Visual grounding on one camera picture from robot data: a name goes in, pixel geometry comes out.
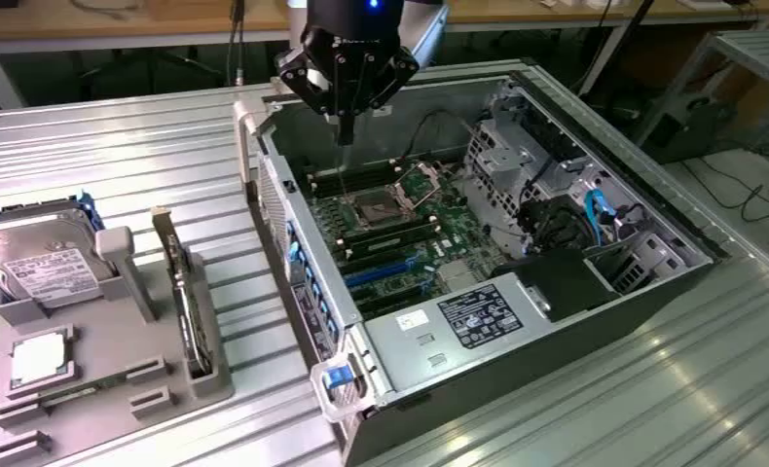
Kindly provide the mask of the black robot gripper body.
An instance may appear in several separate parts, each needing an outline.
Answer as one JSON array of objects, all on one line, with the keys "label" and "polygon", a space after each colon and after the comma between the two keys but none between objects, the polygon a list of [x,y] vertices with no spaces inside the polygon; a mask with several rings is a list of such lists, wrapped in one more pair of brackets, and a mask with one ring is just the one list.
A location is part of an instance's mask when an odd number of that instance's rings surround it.
[{"label": "black robot gripper body", "polygon": [[371,55],[387,62],[400,48],[403,1],[313,0],[307,2],[303,49],[313,64],[343,56],[348,62]]}]

